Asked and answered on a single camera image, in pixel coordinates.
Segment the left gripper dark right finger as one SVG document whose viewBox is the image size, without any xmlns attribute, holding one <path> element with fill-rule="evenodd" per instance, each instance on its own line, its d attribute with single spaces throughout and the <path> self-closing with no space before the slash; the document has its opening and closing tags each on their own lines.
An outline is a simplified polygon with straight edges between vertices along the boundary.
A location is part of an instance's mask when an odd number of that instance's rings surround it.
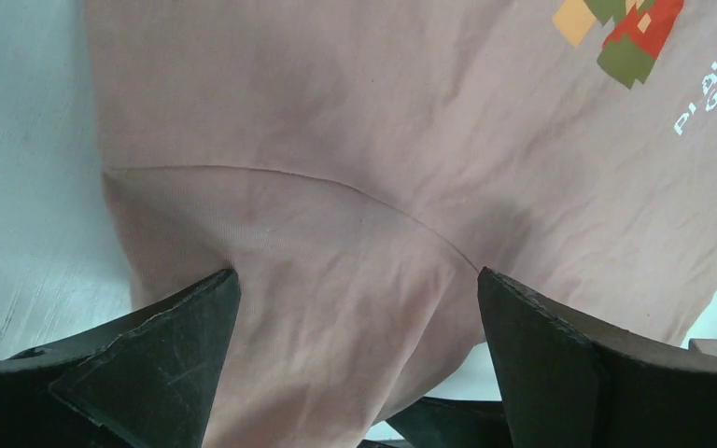
<svg viewBox="0 0 717 448">
<path fill-rule="evenodd" d="M 717 357 L 569 308 L 489 269 L 478 303 L 517 447 L 717 447 Z"/>
</svg>

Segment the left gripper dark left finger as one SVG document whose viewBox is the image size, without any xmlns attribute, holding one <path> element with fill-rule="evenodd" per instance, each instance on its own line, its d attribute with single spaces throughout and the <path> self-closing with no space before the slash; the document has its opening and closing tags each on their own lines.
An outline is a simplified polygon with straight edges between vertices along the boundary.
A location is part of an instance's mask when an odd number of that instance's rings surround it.
<svg viewBox="0 0 717 448">
<path fill-rule="evenodd" d="M 0 447 L 199 447 L 241 300 L 214 273 L 0 360 Z"/>
</svg>

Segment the beige pink printed t-shirt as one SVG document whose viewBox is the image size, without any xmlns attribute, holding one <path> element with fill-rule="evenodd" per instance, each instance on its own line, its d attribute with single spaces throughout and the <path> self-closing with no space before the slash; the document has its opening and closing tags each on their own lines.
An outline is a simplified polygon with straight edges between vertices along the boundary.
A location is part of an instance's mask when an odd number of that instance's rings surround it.
<svg viewBox="0 0 717 448">
<path fill-rule="evenodd" d="M 484 267 L 662 343 L 717 291 L 717 1 L 88 1 L 143 307 L 233 268 L 207 447 L 354 447 Z"/>
</svg>

